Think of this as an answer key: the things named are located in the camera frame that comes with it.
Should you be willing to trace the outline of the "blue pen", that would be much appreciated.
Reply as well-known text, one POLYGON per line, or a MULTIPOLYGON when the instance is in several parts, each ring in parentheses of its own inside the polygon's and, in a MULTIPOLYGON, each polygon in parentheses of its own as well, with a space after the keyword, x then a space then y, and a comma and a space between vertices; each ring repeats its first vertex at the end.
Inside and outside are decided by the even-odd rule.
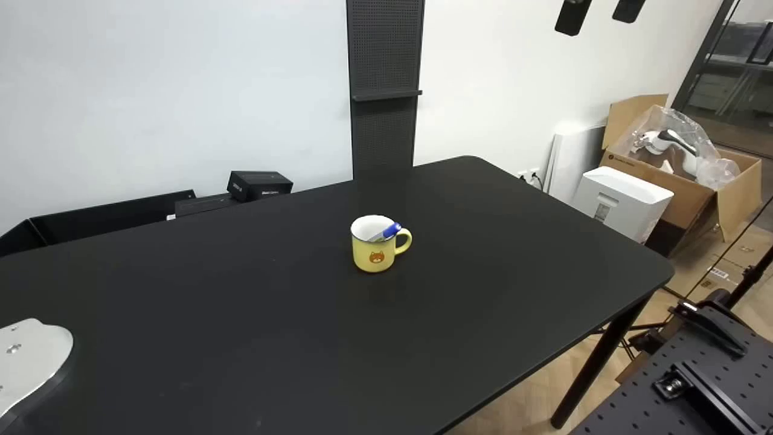
POLYGON ((402 225, 393 223, 393 225, 385 228, 383 232, 373 235, 369 241, 383 241, 383 240, 396 237, 398 232, 402 232, 402 225))

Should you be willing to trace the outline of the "yellow enamel cup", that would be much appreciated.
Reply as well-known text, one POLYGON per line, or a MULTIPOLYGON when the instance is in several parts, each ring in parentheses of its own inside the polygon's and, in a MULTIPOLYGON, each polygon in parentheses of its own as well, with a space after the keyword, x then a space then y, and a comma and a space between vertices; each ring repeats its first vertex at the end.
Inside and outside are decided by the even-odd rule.
POLYGON ((369 241, 373 235, 393 225, 393 218, 387 216, 360 216, 351 225, 351 245, 352 245, 352 263, 362 272, 385 272, 390 271, 402 254, 406 254, 414 245, 414 232, 404 228, 396 237, 369 241))

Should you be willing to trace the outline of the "small black box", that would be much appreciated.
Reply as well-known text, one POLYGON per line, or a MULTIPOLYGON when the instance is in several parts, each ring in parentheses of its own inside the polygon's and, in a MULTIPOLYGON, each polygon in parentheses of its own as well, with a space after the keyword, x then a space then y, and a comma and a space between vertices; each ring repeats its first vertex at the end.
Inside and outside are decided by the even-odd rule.
POLYGON ((238 202, 258 200, 267 193, 290 193, 293 180, 281 172, 233 172, 227 180, 227 193, 238 202))

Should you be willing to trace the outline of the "black vertical column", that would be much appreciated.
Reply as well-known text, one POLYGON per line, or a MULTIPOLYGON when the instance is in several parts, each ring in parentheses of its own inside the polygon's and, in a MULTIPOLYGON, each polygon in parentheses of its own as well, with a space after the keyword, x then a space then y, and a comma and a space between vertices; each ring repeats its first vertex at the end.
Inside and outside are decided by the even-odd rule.
POLYGON ((345 0, 352 176, 414 166, 426 0, 345 0))

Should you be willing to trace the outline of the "white paper shredder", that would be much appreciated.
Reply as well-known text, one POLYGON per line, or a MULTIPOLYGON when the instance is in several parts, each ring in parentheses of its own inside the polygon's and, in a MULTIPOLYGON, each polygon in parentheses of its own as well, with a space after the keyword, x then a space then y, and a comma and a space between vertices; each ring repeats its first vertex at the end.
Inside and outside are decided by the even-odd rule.
POLYGON ((593 219, 643 245, 675 193, 613 166, 596 166, 579 176, 571 205, 593 219))

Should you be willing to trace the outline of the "black table leg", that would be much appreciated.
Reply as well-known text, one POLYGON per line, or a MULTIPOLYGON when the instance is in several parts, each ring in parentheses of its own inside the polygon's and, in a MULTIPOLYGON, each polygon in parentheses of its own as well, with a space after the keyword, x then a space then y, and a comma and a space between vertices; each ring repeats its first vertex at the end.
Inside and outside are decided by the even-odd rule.
POLYGON ((623 310, 621 313, 617 313, 610 321, 600 342, 594 345, 594 350, 586 361, 579 375, 573 379, 571 388, 565 392, 558 409, 548 419, 548 423, 554 428, 564 428, 569 423, 569 419, 573 415, 573 410, 578 409, 583 396, 590 392, 590 387, 594 385, 594 379, 600 377, 600 371, 604 369, 604 365, 613 356, 618 341, 627 335, 627 332, 634 325, 634 321, 637 318, 637 313, 643 310, 646 310, 646 300, 635 301, 634 307, 623 310))

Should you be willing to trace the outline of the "open cardboard box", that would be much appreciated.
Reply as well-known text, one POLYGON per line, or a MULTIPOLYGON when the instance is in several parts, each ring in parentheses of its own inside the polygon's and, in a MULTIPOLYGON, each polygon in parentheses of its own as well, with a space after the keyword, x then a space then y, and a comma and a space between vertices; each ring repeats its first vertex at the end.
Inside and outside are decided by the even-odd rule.
POLYGON ((613 101, 601 138, 601 164, 675 193, 652 232, 658 241, 671 240, 679 245, 682 240, 700 237, 714 230, 726 240, 736 237, 761 207, 761 159, 720 148, 717 154, 729 159, 736 173, 726 185, 714 189, 704 185, 685 170, 687 158, 677 148, 669 148, 662 154, 651 154, 646 150, 628 151, 627 145, 634 133, 651 114, 662 114, 664 101, 664 93, 641 93, 613 101))

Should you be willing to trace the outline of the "clear plastic wrap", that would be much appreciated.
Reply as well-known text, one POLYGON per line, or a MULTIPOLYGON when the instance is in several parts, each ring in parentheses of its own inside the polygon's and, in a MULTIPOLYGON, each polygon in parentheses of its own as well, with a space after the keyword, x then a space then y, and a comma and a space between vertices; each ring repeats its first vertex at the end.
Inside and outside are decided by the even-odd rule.
POLYGON ((669 173, 685 172, 714 190, 740 176, 740 164, 723 158, 707 133, 677 109, 651 106, 627 136, 623 150, 669 173))

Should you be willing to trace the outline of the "black tray behind table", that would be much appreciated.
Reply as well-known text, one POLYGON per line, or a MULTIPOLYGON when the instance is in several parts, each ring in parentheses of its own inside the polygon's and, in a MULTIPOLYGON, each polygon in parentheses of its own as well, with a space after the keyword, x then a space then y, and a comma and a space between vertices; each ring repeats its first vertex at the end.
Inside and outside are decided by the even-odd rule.
POLYGON ((26 218, 0 237, 0 255, 73 240, 98 237, 151 223, 164 223, 180 200, 191 200, 194 190, 171 190, 79 211, 26 218))

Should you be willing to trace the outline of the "black perforated breadboard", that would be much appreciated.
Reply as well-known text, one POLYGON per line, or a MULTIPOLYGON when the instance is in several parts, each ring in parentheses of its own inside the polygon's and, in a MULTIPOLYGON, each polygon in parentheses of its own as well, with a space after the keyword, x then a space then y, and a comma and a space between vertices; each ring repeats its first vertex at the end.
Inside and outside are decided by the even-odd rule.
POLYGON ((773 435, 773 342, 704 307, 571 435, 773 435))

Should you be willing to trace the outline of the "white panel against wall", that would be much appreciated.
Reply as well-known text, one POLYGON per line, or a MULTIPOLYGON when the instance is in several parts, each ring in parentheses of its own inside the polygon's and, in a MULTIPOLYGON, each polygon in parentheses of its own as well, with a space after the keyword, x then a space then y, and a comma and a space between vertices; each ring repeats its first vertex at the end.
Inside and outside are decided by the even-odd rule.
POLYGON ((579 176, 600 161, 604 129, 594 124, 564 124, 554 130, 544 190, 569 202, 579 176))

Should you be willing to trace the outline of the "black glass door frame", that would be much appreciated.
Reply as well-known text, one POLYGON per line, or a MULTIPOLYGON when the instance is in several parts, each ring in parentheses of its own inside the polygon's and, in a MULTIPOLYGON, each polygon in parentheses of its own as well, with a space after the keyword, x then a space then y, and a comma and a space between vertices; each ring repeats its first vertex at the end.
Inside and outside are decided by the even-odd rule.
POLYGON ((675 106, 716 118, 773 115, 773 0, 720 0, 675 106))

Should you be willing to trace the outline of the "white round base plate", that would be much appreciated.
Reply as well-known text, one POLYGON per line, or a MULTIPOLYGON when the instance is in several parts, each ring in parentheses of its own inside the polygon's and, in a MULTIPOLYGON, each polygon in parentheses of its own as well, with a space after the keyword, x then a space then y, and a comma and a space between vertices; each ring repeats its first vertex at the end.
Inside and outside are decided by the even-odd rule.
POLYGON ((49 385, 76 345, 73 333, 41 318, 23 318, 0 328, 0 415, 7 415, 49 385))

